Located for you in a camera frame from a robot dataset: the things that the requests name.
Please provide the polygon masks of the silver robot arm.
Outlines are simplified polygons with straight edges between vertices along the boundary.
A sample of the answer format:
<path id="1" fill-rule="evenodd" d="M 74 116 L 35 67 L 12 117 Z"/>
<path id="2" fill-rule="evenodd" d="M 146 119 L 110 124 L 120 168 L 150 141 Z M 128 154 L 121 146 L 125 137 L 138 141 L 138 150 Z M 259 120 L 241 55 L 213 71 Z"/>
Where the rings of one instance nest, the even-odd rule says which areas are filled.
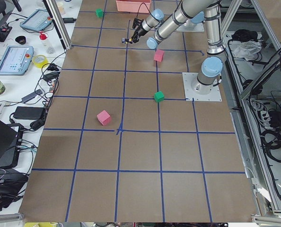
<path id="1" fill-rule="evenodd" d="M 122 39 L 123 43 L 136 43 L 152 28 L 155 28 L 153 37 L 148 38 L 147 46 L 157 49 L 157 46 L 167 39 L 175 30 L 182 26 L 187 20 L 194 19 L 196 15 L 203 12 L 206 23 L 207 42 L 209 54 L 217 54 L 223 51 L 220 1 L 219 0 L 183 0 L 175 11 L 164 20 L 164 14 L 160 9 L 150 13 L 146 19 L 135 18 L 133 21 L 134 34 L 131 38 Z"/>
<path id="2" fill-rule="evenodd" d="M 201 95 L 210 93 L 215 79 L 220 75 L 223 62 L 221 54 L 225 51 L 221 34 L 220 1 L 216 0 L 204 10 L 207 33 L 207 58 L 202 62 L 197 75 L 195 91 Z"/>

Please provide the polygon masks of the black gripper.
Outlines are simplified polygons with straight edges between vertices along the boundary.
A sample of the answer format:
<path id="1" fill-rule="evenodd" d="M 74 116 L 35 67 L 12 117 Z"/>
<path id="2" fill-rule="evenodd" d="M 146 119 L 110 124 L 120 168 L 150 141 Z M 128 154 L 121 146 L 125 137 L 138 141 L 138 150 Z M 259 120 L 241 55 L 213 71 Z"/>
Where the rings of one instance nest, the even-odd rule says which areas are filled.
<path id="1" fill-rule="evenodd" d="M 131 43 L 137 43 L 139 41 L 139 38 L 141 36 L 144 36 L 147 33 L 147 30 L 145 30 L 143 28 L 143 26 L 141 25 L 140 27 L 138 27 L 137 29 L 135 29 L 132 37 L 131 37 Z"/>

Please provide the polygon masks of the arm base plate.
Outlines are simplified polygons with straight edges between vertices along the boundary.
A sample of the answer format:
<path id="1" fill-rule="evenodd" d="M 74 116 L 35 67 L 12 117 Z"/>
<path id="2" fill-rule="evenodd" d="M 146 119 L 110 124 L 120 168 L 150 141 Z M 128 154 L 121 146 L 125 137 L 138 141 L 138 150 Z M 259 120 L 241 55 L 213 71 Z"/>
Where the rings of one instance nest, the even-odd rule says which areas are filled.
<path id="1" fill-rule="evenodd" d="M 186 22 L 176 29 L 177 32 L 191 32 L 191 33 L 204 33 L 203 22 L 194 24 L 192 22 Z"/>
<path id="2" fill-rule="evenodd" d="M 184 94 L 186 101 L 221 102 L 219 86 L 202 85 L 197 80 L 198 73 L 183 72 Z"/>

